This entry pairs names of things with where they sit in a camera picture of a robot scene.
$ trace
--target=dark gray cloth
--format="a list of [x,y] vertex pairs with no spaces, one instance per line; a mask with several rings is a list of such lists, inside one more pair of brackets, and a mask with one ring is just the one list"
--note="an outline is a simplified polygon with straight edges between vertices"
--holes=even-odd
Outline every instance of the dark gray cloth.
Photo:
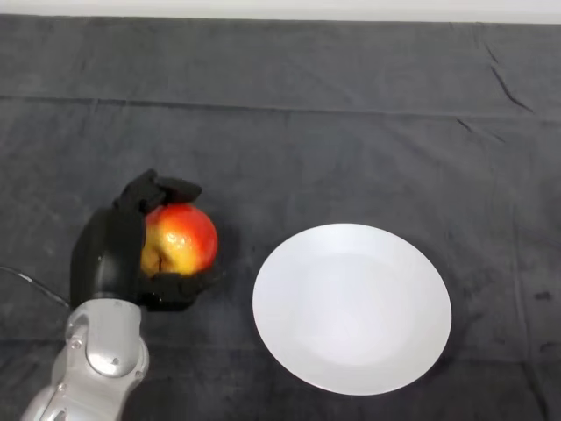
[[[145,315],[125,419],[561,419],[560,45],[558,26],[0,17],[0,263],[67,295],[82,225],[156,168],[203,186],[227,275]],[[449,345],[404,389],[315,389],[259,339],[260,265],[332,222],[394,232],[444,278]],[[48,382],[66,315],[0,274],[0,419]]]

